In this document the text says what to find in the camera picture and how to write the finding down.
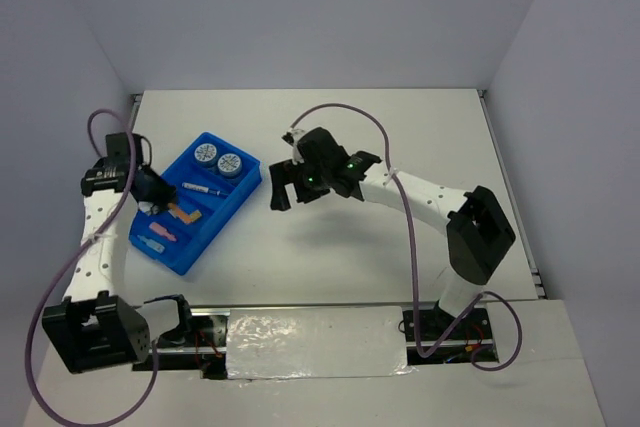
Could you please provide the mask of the silver foil sheet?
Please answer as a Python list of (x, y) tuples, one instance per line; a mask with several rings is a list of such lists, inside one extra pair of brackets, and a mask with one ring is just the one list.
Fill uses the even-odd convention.
[(407, 374), (401, 316), (396, 306), (233, 310), (227, 375), (288, 380)]

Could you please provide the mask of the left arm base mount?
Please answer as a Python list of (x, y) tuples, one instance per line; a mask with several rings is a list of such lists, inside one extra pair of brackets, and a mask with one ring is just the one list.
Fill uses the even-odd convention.
[(157, 341), (159, 371), (226, 380), (229, 316), (229, 310), (199, 308), (192, 314), (188, 330), (163, 333)]

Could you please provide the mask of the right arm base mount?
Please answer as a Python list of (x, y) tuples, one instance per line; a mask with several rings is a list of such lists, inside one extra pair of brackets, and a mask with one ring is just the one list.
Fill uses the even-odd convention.
[[(424, 350), (430, 349), (450, 324), (444, 314), (434, 309), (421, 309), (419, 323), (421, 345)], [(475, 308), (428, 358), (421, 357), (417, 352), (414, 324), (413, 311), (409, 308), (403, 309), (398, 330), (405, 337), (407, 361), (410, 366), (469, 363), (471, 354), (477, 351), (477, 362), (497, 364), (499, 361), (485, 308)]]

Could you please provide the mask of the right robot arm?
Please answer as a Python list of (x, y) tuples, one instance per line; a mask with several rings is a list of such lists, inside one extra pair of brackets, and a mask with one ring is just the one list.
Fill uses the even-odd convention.
[(374, 154), (349, 154), (322, 127), (291, 129), (283, 140), (292, 147), (292, 158), (269, 166), (270, 208), (291, 208), (286, 192), (291, 184), (298, 203), (335, 193), (408, 213), (435, 229), (446, 240), (453, 270), (434, 308), (435, 327), (446, 338), (460, 336), (470, 324), (465, 308), (516, 240), (494, 193), (483, 186), (471, 191), (448, 188), (392, 170)]

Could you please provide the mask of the light blue correction tape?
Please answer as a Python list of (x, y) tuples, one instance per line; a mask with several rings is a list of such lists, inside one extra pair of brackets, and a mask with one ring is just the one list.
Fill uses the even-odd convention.
[(147, 248), (149, 248), (150, 250), (162, 254), (165, 251), (165, 246), (159, 242), (157, 242), (156, 240), (153, 240), (151, 238), (145, 237), (145, 236), (141, 236), (138, 235), (137, 236), (138, 240), (140, 242), (142, 242)]

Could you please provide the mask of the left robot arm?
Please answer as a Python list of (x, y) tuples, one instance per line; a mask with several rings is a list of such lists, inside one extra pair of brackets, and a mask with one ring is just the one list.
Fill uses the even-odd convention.
[(42, 327), (64, 365), (79, 374), (145, 361), (152, 343), (189, 343), (196, 332), (189, 303), (165, 294), (136, 306), (124, 298), (129, 231), (137, 214), (155, 220), (176, 203), (174, 186), (145, 159), (148, 140), (106, 137), (106, 154), (81, 180), (85, 250), (72, 261), (62, 301), (45, 308)]

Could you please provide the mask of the blue cleaning gel jar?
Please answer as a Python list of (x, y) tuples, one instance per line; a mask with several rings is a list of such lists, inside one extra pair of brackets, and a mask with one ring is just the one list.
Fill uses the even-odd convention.
[(202, 168), (210, 169), (217, 166), (218, 148), (213, 143), (201, 143), (197, 145), (193, 152), (196, 164)]

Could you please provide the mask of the orange correction tape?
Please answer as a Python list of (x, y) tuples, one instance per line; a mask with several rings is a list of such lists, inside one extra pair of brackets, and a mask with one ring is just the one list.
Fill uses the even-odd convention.
[(193, 211), (191, 213), (187, 213), (175, 203), (169, 203), (168, 204), (168, 212), (169, 212), (169, 214), (171, 216), (173, 216), (174, 218), (180, 220), (182, 223), (184, 223), (186, 225), (190, 225), (190, 224), (196, 222), (196, 221), (192, 220), (192, 214), (195, 211)]

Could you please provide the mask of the pink correction tape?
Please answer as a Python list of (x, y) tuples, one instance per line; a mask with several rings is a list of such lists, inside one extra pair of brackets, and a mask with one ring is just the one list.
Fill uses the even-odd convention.
[(152, 222), (149, 225), (149, 229), (156, 233), (158, 236), (165, 238), (167, 240), (169, 240), (170, 242), (176, 242), (177, 241), (177, 237), (171, 233), (166, 227), (162, 226), (161, 224), (157, 223), (157, 222)]

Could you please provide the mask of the blue white whiteboard marker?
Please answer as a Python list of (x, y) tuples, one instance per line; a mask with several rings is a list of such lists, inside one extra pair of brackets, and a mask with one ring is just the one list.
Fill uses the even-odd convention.
[(206, 194), (206, 195), (212, 195), (212, 196), (216, 196), (216, 197), (227, 197), (228, 193), (221, 191), (221, 190), (217, 190), (211, 187), (207, 187), (207, 186), (203, 186), (203, 185), (199, 185), (199, 184), (193, 184), (193, 183), (189, 183), (189, 182), (183, 182), (181, 184), (183, 189), (192, 191), (192, 192), (198, 192), (198, 193), (202, 193), (202, 194)]

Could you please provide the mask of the blue plastic divided tray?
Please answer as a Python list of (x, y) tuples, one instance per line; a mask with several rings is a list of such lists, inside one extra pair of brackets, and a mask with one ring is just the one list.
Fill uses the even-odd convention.
[[(235, 153), (242, 158), (243, 171), (234, 179), (222, 177), (217, 166), (205, 169), (196, 164), (193, 152), (201, 143), (213, 143), (218, 148), (218, 158), (226, 153)], [(181, 153), (162, 174), (168, 183), (177, 188), (177, 205), (185, 212), (199, 210), (202, 217), (186, 225), (167, 211), (148, 215), (139, 212), (134, 217), (129, 232), (129, 241), (140, 253), (167, 267), (178, 275), (185, 275), (205, 251), (214, 238), (222, 231), (234, 214), (247, 201), (262, 181), (260, 162), (255, 157), (225, 140), (204, 132)], [(211, 187), (228, 193), (227, 197), (216, 197), (183, 189), (181, 184), (189, 182)], [(176, 242), (158, 236), (149, 229), (152, 222), (166, 227), (177, 237)], [(156, 240), (165, 246), (162, 254), (147, 248), (137, 238), (138, 235)]]

